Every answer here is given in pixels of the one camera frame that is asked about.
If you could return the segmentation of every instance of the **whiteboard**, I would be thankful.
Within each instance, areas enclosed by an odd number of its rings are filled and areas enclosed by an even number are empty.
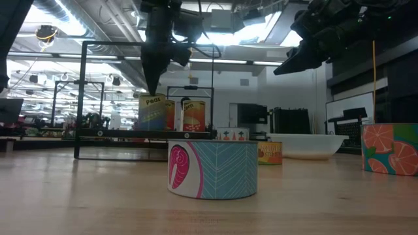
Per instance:
[[[352,108],[366,108],[367,118],[363,119],[363,123],[373,120],[373,93],[369,92],[362,95],[327,103],[327,121],[331,118],[343,117],[344,110]],[[328,134],[335,133],[334,123],[327,122],[327,127]]]

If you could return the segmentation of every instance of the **blue patterned can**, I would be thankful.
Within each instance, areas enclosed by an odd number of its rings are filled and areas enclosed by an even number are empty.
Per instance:
[[[169,142],[167,187],[177,195],[236,199],[257,192],[257,142]]]
[[[160,131],[166,126],[165,95],[142,94],[139,97],[139,130]]]

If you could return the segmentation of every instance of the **yellow cable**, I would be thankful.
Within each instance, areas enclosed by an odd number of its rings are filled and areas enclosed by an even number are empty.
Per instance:
[[[374,72],[374,88],[373,88],[373,124],[376,123],[376,42],[373,40],[373,72]]]
[[[58,29],[56,29],[56,30],[55,30],[55,32],[54,32],[52,35],[50,35],[50,36],[43,37],[43,38],[41,38],[41,37],[38,37],[38,36],[37,36],[37,39],[39,39],[39,40],[46,40],[46,39],[50,39],[50,38],[52,38],[53,36],[55,36],[55,35],[57,34],[57,32],[58,32]]]

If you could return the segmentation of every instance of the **orange can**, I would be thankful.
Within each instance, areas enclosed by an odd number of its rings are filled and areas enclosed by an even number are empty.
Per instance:
[[[166,130],[174,131],[174,119],[176,117],[176,102],[172,100],[165,101],[165,113],[167,115],[166,118]]]
[[[203,101],[184,101],[183,103],[183,131],[204,132],[205,103]]]

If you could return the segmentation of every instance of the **orange patterned container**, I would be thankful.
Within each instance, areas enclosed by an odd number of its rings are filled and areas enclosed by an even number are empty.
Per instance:
[[[258,149],[260,165],[280,165],[283,163],[280,142],[259,142]]]
[[[165,101],[165,108],[166,108],[166,123],[167,126],[165,127],[168,131],[174,131],[174,120],[176,117],[176,102],[172,100]]]
[[[183,103],[183,131],[204,132],[205,103],[203,101],[185,101]]]

